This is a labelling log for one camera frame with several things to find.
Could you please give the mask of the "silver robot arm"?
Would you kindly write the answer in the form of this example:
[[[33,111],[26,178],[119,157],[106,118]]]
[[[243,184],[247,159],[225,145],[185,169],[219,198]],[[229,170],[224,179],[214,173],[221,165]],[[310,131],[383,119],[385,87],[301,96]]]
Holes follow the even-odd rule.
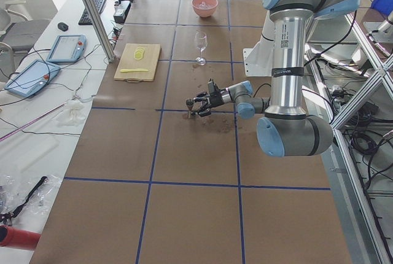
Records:
[[[207,91],[185,102],[190,114],[205,116],[214,107],[234,103],[242,118],[260,114],[257,139],[267,155],[312,156],[324,152],[333,141],[332,128],[302,108],[306,34],[314,20],[345,15],[359,5],[360,0],[263,0],[274,26],[270,99],[253,97],[249,81],[227,88],[210,81]]]

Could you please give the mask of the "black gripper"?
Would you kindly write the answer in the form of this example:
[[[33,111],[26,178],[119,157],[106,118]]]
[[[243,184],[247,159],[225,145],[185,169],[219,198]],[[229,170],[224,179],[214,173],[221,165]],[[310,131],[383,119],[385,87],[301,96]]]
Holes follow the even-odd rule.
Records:
[[[194,102],[202,102],[202,101],[207,101],[207,104],[201,105],[197,110],[196,113],[200,117],[206,117],[208,115],[211,115],[211,109],[215,107],[219,107],[223,105],[223,99],[221,92],[214,92],[208,94],[206,91],[201,92],[196,95],[193,99]]]

